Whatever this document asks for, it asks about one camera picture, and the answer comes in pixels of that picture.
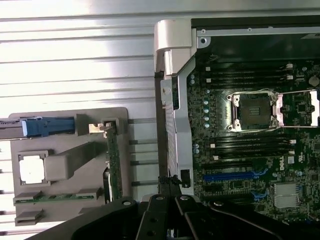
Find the hard disk with blue caddy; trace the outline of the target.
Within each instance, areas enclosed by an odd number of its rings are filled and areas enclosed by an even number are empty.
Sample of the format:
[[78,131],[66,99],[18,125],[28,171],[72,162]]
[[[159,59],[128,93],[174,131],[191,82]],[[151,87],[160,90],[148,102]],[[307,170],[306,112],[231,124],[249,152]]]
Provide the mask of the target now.
[[73,117],[0,118],[0,141],[43,138],[57,134],[73,134]]

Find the CPU socket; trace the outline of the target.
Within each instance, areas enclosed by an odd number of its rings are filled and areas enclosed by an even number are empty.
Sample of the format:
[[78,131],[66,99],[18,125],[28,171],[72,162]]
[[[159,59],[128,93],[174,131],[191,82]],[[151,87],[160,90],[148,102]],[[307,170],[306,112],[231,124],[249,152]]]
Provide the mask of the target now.
[[233,133],[271,132],[279,128],[276,117],[277,96],[267,94],[227,95],[231,121],[227,130]]

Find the green motherboard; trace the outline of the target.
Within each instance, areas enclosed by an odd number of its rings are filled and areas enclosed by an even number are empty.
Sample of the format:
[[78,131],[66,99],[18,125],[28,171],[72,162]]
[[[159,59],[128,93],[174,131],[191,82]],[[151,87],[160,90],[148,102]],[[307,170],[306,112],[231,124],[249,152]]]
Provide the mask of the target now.
[[[282,71],[293,75],[293,80],[283,86],[274,87],[242,87],[218,88],[211,83],[205,83],[207,78],[220,77],[251,77],[269,75],[211,75],[213,71],[205,71],[205,67],[222,65],[272,65],[279,66],[293,64],[293,69],[287,70],[255,70]],[[282,128],[262,132],[230,132],[227,127],[231,124],[231,105],[226,96],[242,91],[271,89],[276,93],[316,89],[320,100],[320,85],[310,86],[311,76],[320,78],[320,59],[308,60],[273,60],[254,62],[218,62],[213,57],[207,60],[198,59],[187,80],[188,119],[191,131],[192,168],[181,173],[182,187],[189,190],[202,201],[206,196],[244,195],[254,197],[251,204],[238,204],[286,223],[314,223],[320,222],[320,127],[317,128]],[[247,146],[229,148],[210,148],[214,138],[223,137],[286,137],[295,140],[295,144],[288,146]],[[217,154],[220,149],[287,149],[286,152],[261,153],[227,153]],[[252,162],[252,167],[210,169],[202,168],[203,164],[219,162]],[[267,173],[256,179],[239,179],[218,182],[205,182],[204,175],[234,172],[262,172]],[[298,187],[299,203],[297,207],[276,208],[274,206],[274,184],[296,183]],[[221,184],[223,191],[206,192],[204,186]]]

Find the grey parts rack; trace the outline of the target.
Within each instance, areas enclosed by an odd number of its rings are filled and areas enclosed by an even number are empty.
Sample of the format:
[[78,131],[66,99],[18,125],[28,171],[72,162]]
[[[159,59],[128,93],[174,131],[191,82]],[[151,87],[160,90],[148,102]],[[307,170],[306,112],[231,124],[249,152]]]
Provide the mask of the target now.
[[[74,118],[75,132],[47,137],[14,139],[10,142],[16,226],[67,221],[105,203],[103,172],[107,140],[102,133],[89,133],[89,124],[115,122],[120,155],[122,196],[132,193],[128,111],[124,107],[13,113],[25,117]],[[42,183],[25,184],[20,160],[40,156],[44,163]]]

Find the RAM slot with white latches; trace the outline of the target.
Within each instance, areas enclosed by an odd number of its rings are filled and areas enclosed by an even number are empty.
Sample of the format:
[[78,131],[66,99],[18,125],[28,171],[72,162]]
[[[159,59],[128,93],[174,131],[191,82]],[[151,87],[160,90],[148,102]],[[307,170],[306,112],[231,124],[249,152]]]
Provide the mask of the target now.
[[262,70],[290,70],[293,69],[294,65],[292,63],[281,64],[281,65],[211,65],[206,66],[206,72],[214,72],[214,71],[262,71]]
[[211,149],[240,147],[286,147],[295,144],[291,139],[217,139],[208,145]]
[[293,80],[293,75],[275,75],[275,76],[224,76],[224,77],[213,77],[206,78],[205,83],[222,83],[222,82],[280,82],[286,80]]

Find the silver chipset heatsink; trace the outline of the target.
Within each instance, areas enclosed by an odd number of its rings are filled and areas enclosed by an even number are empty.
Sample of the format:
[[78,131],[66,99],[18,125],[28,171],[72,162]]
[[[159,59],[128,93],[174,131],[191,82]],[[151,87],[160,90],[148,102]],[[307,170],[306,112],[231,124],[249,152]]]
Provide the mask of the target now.
[[278,209],[296,208],[299,205],[299,189],[296,183],[275,183],[273,203]]

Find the metal socket cover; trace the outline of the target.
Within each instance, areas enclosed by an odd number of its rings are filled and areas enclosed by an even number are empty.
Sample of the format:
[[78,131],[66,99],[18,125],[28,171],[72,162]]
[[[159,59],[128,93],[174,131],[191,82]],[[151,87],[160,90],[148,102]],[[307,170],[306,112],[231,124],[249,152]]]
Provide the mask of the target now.
[[277,92],[275,116],[280,128],[320,128],[318,91]]

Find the blue expansion slot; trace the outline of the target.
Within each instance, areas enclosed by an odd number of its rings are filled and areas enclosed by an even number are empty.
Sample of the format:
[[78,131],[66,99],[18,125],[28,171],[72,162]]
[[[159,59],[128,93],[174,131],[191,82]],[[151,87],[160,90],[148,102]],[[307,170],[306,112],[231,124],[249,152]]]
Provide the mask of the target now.
[[250,180],[258,179],[267,173],[268,169],[264,169],[261,172],[255,171],[243,171],[243,172],[224,172],[215,174],[206,174],[203,176],[205,182],[221,182],[221,181],[231,181],[231,180]]

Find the silver CPU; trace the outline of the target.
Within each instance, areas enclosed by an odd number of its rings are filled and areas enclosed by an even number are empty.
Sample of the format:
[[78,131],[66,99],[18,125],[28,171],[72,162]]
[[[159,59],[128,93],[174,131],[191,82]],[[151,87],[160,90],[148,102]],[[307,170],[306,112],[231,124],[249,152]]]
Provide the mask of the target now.
[[19,161],[19,171],[23,183],[42,183],[45,179],[44,160],[39,155],[24,156]]

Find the open dark PC case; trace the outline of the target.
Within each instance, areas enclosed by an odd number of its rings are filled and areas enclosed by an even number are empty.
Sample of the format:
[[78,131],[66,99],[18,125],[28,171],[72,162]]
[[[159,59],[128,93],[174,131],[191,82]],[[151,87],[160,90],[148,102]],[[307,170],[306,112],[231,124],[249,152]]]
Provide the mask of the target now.
[[[204,205],[182,183],[182,171],[189,171],[193,166],[187,85],[196,61],[209,58],[222,63],[320,60],[320,14],[167,19],[155,25],[154,38],[155,78],[160,80],[168,177],[176,176],[181,181],[181,193],[193,196]],[[274,220],[301,228],[305,240],[320,240],[320,221]],[[167,226],[168,238],[194,240],[173,196]]]

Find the long black expansion slot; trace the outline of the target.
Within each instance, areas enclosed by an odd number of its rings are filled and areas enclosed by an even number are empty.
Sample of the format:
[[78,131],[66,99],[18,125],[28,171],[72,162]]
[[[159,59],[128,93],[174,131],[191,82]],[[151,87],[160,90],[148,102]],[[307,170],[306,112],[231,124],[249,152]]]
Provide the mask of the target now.
[[202,165],[204,170],[230,169],[230,168],[250,168],[253,164],[251,161],[228,161],[217,163],[206,163]]
[[252,194],[235,194],[235,195],[216,195],[216,196],[203,196],[201,198],[203,202],[209,201],[228,201],[240,205],[252,204],[255,199]]

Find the short black expansion slot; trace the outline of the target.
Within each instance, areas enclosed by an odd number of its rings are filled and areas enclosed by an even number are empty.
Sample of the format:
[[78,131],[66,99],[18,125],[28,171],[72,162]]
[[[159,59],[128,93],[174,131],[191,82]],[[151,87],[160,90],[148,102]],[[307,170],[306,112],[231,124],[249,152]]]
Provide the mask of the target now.
[[224,190],[224,186],[222,184],[212,184],[212,185],[205,185],[203,189],[205,192],[218,193]]

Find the silver socket locking lever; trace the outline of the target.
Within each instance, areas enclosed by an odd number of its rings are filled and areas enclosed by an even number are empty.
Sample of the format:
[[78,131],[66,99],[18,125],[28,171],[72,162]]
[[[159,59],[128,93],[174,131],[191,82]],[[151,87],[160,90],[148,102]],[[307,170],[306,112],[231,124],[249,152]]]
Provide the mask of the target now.
[[267,94],[268,96],[276,95],[277,93],[269,88],[263,88],[259,90],[237,91],[230,94],[233,95],[252,95],[252,94]]

